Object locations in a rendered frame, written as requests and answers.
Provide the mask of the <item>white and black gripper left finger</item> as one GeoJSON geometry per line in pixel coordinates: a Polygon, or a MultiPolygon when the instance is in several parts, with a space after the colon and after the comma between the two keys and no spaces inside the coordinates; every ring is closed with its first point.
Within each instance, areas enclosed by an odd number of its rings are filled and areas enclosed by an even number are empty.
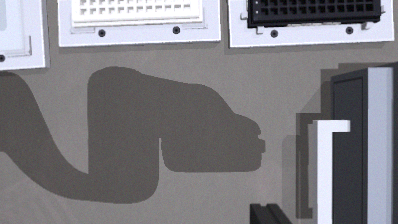
{"type": "Polygon", "coordinates": [[[250,224],[275,224],[264,206],[250,204],[250,224]]]}

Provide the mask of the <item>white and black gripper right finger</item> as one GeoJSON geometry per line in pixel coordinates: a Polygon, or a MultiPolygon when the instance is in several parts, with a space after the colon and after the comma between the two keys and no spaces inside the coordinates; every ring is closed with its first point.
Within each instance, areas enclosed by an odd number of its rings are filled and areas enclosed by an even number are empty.
{"type": "Polygon", "coordinates": [[[264,207],[275,224],[292,224],[277,203],[267,203],[264,207]]]}

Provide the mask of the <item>black multiwell plate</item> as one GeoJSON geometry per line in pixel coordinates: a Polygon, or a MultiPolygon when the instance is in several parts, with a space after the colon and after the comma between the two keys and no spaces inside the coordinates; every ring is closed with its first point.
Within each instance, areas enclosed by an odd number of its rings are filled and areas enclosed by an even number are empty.
{"type": "Polygon", "coordinates": [[[247,29],[381,21],[381,0],[246,0],[246,5],[247,29]]]}

